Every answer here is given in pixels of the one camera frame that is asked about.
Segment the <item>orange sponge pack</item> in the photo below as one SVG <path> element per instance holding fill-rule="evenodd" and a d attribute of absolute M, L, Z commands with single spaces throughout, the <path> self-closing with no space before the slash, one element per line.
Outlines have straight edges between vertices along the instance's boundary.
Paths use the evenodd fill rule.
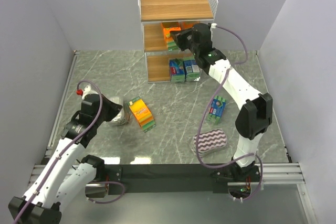
<path fill-rule="evenodd" d="M 180 22 L 181 30 L 191 29 L 194 26 L 194 22 Z"/>
<path fill-rule="evenodd" d="M 129 101 L 128 106 L 143 132 L 156 127 L 152 112 L 140 97 Z"/>
<path fill-rule="evenodd" d="M 171 31 L 181 31 L 179 22 L 163 22 L 161 23 L 161 28 L 163 30 L 164 42 L 168 50 L 176 50 L 178 46 L 176 45 L 173 37 L 171 36 Z"/>

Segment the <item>black front base bar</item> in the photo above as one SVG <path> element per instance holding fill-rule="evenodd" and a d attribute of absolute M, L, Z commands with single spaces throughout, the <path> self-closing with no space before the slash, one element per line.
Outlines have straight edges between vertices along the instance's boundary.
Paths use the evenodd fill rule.
<path fill-rule="evenodd" d="M 125 185 L 127 193 L 227 193 L 228 184 L 251 175 L 240 168 L 208 169 L 201 164 L 106 165 L 109 180 Z"/>

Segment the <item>purple wavy sponge pack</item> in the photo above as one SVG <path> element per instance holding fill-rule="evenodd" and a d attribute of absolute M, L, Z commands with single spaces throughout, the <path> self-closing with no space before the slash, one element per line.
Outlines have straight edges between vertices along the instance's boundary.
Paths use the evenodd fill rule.
<path fill-rule="evenodd" d="M 198 150 L 200 157 L 219 151 L 227 144 L 227 136 L 224 131 L 220 129 L 200 133 L 198 137 L 198 145 L 196 145 L 196 137 L 197 135 L 194 135 L 191 138 L 190 148 L 194 154 L 196 154 L 196 150 Z"/>

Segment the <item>blue green sponge pack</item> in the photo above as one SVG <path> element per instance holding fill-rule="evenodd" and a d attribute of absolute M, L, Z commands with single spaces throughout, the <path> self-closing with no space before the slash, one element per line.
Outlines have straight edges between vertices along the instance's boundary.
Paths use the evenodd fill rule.
<path fill-rule="evenodd" d="M 169 60 L 170 81 L 172 83 L 185 82 L 183 60 L 179 58 Z"/>
<path fill-rule="evenodd" d="M 184 57 L 183 67 L 185 73 L 185 81 L 199 81 L 201 78 L 201 71 L 194 59 L 194 57 Z"/>

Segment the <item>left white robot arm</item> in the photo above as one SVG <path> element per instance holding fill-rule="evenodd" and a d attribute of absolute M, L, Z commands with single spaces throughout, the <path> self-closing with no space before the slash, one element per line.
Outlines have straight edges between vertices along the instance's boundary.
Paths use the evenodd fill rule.
<path fill-rule="evenodd" d="M 96 136 L 103 122 L 110 122 L 123 104 L 98 93 L 82 95 L 81 108 L 66 124 L 56 150 L 39 177 L 21 197 L 8 204 L 14 223 L 59 223 L 67 205 L 89 183 L 110 184 L 105 161 L 85 156 L 67 176 L 72 164 Z"/>

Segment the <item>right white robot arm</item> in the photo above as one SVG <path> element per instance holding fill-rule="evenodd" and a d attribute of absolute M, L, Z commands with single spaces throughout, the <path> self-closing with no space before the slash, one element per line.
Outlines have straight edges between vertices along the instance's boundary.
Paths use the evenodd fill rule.
<path fill-rule="evenodd" d="M 198 23 L 192 28 L 172 31 L 171 37 L 182 50 L 189 50 L 197 65 L 219 83 L 218 89 L 224 89 L 233 98 L 239 109 L 235 121 L 239 140 L 233 159 L 215 169 L 228 168 L 233 177 L 247 176 L 255 170 L 255 160 L 259 142 L 272 124 L 273 99 L 269 93 L 262 94 L 253 88 L 234 66 L 245 61 L 230 63 L 226 56 L 213 47 L 212 30 L 216 23 Z"/>

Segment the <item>silver mesh scrubber pack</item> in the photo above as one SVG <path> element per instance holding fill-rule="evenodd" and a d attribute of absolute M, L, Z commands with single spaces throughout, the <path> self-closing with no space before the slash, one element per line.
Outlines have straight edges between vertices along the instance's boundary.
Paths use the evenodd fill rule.
<path fill-rule="evenodd" d="M 127 104 L 125 103 L 123 97 L 113 96 L 113 97 L 110 97 L 109 99 L 113 103 L 116 103 L 116 104 L 122 106 L 122 110 L 118 113 L 118 115 L 116 117 L 114 117 L 110 121 L 110 125 L 112 125 L 112 126 L 122 126 L 122 125 L 128 124 L 129 121 L 130 121 L 130 114 L 129 114 Z"/>

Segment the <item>aluminium frame rail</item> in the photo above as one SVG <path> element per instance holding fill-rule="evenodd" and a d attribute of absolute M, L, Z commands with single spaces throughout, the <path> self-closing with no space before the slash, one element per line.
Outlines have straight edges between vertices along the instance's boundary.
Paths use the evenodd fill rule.
<path fill-rule="evenodd" d="M 53 139 L 50 139 L 46 154 L 45 154 L 45 164 L 35 165 L 32 175 L 29 180 L 29 188 L 39 177 L 40 173 L 44 170 L 45 166 L 49 162 L 51 156 L 56 150 L 58 144 L 55 143 Z M 106 165 L 137 165 L 137 164 L 109 164 L 105 159 Z M 68 171 L 67 176 L 70 176 L 77 166 L 71 166 Z M 236 201 L 246 201 L 252 197 L 255 193 L 261 191 L 264 185 L 296 185 L 299 194 L 303 194 L 303 189 L 305 185 L 305 180 L 303 173 L 301 171 L 300 165 L 297 163 L 267 163 L 264 164 L 261 159 L 257 156 L 255 160 L 255 170 L 248 173 L 251 175 L 247 181 L 234 182 L 228 184 L 227 193 L 216 193 L 216 194 L 227 194 L 233 200 Z M 99 183 L 89 183 L 83 188 L 86 190 L 86 198 L 97 205 L 103 203 L 102 199 L 98 197 L 98 194 L 102 195 L 115 195 L 117 198 L 121 198 L 125 193 L 125 185 L 120 182 L 110 181 L 107 187 L 103 187 Z"/>

